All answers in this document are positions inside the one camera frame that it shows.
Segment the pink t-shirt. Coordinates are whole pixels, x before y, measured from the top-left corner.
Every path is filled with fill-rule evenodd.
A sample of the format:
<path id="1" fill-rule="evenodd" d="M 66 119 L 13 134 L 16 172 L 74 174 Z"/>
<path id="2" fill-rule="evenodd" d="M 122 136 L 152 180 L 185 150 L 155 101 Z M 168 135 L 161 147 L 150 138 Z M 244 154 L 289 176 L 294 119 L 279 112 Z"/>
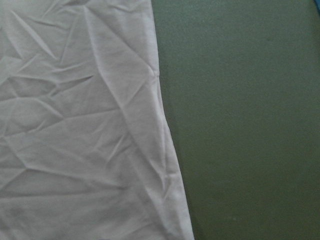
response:
<path id="1" fill-rule="evenodd" d="M 151 1 L 1 1 L 0 237 L 194 238 Z"/>

